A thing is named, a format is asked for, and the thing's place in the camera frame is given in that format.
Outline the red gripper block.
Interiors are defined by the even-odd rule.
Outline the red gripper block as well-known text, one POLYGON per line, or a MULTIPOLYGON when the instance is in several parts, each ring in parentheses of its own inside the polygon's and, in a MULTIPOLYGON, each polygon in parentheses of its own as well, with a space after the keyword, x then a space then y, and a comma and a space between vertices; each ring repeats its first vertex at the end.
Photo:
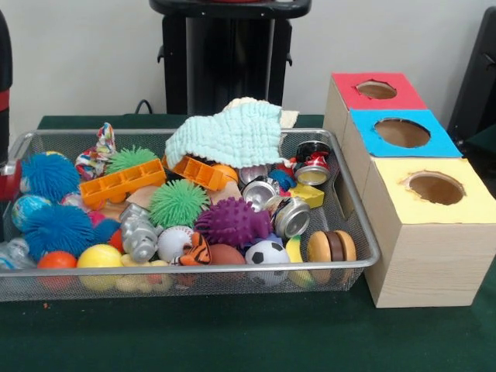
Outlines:
POLYGON ((22 177, 22 166, 20 160, 9 160, 1 166, 1 203, 0 203, 0 240, 5 241, 7 237, 9 202, 19 193, 19 185, 22 177))

